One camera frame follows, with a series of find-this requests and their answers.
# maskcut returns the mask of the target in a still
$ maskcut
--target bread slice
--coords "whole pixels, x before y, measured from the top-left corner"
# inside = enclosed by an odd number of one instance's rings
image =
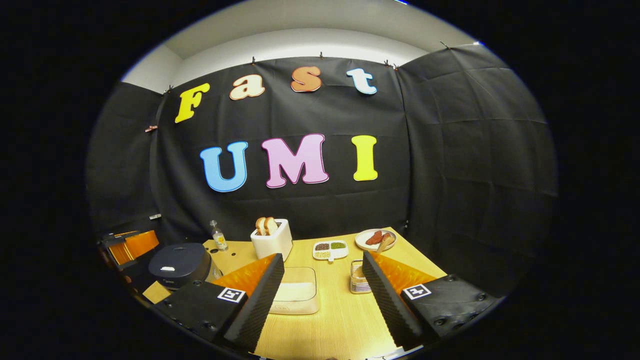
[[[267,228],[267,235],[274,235],[276,230],[278,230],[278,224],[276,224],[276,220],[272,217],[268,217],[267,220],[264,221],[264,227]]]
[[[255,222],[255,228],[258,229],[258,235],[267,235],[267,230],[264,228],[264,222],[267,220],[265,217],[261,217]]]

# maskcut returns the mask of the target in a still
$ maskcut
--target pink letter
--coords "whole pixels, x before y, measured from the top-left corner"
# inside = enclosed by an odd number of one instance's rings
[[[287,144],[281,138],[265,140],[262,148],[267,150],[269,157],[269,180],[267,187],[280,188],[287,181],[280,174],[280,167],[284,170],[292,183],[297,183],[305,166],[305,175],[302,181],[307,184],[323,183],[329,180],[329,174],[324,172],[322,162],[322,143],[324,135],[309,134],[302,138],[298,153],[293,154]]]

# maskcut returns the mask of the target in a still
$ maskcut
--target ceiling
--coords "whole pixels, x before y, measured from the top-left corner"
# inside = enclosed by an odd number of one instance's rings
[[[449,23],[395,0],[247,0],[177,33],[164,45],[182,59],[231,40],[297,28],[360,31],[430,53],[475,40]]]

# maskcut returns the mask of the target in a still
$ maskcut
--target orange soft pad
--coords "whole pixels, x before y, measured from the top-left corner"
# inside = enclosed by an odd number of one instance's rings
[[[266,258],[254,261],[249,265],[245,265],[234,272],[230,272],[214,280],[213,283],[226,288],[242,290],[246,292],[247,297],[251,297],[255,287],[258,286],[258,282],[260,282],[262,278],[262,274],[267,270],[267,267],[269,267],[269,264],[271,264],[275,256],[276,254],[271,254]]]
[[[400,296],[403,289],[410,288],[418,284],[433,281],[436,278],[405,265],[399,261],[382,256],[375,251],[369,251],[380,269],[391,283],[394,290]]]

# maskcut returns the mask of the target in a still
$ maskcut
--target peach letter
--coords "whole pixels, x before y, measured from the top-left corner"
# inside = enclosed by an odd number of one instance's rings
[[[322,85],[322,80],[318,77],[320,69],[315,66],[304,66],[293,70],[291,77],[295,81],[291,81],[291,88],[295,92],[311,92],[316,91]]]
[[[245,97],[256,97],[262,95],[265,88],[262,87],[262,76],[247,75],[234,81],[235,88],[229,93],[232,100],[240,100]]]
[[[356,157],[358,159],[358,170],[353,174],[355,181],[375,180],[378,172],[373,169],[373,145],[376,138],[369,135],[358,135],[351,138],[351,142],[356,146]]]
[[[180,110],[178,111],[178,116],[175,118],[175,123],[179,123],[180,121],[190,119],[193,116],[193,111],[191,111],[191,105],[193,108],[197,108],[200,105],[200,100],[202,100],[201,92],[209,91],[209,84],[204,83],[200,86],[196,86],[193,89],[187,90],[180,94]]]
[[[282,177],[280,168],[284,170],[292,183],[297,183],[305,166],[305,175],[302,181],[307,184],[323,183],[329,180],[329,174],[324,172],[322,162],[322,143],[324,135],[309,134],[302,138],[298,153],[293,154],[287,144],[281,138],[265,140],[262,148],[267,150],[269,158],[269,180],[267,187],[279,188],[285,186],[287,181]]]

